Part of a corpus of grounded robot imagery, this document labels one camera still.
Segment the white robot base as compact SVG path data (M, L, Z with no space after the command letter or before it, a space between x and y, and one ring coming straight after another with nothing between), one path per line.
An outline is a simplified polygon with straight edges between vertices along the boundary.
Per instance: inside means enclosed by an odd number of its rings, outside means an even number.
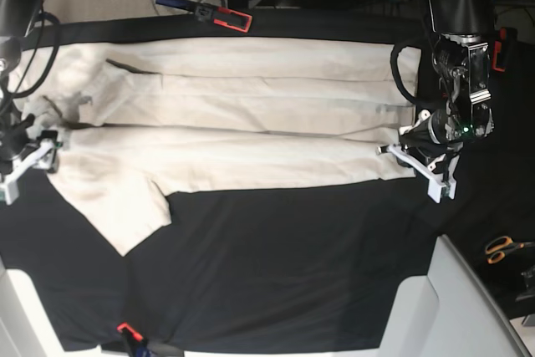
M101 356L100 347L68 352L46 314L32 279L1 266L1 355Z
M526 356L447 236L305 232L215 246L182 284L188 356Z

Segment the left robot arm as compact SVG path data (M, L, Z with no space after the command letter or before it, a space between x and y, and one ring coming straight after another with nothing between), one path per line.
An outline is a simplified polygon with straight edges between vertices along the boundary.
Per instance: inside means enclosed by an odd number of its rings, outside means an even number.
M492 0L426 1L422 26L431 46L431 64L443 100L423 100L404 86L398 57L405 43L394 46L390 67L395 85L422 116L399 135L402 151L419 162L450 161L467 142L487 137L493 130L489 76Z

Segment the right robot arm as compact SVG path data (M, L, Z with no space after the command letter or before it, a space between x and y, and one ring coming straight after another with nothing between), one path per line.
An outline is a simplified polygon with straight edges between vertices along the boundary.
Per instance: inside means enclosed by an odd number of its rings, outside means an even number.
M44 82L59 49L59 20L43 10L44 0L1 0L1 176L13 171L13 162L31 147L25 130L31 120L17 117L14 100L27 97ZM30 89L8 89L9 75L18 67L22 57L22 40L35 23L50 22L55 27L54 49L42 76Z

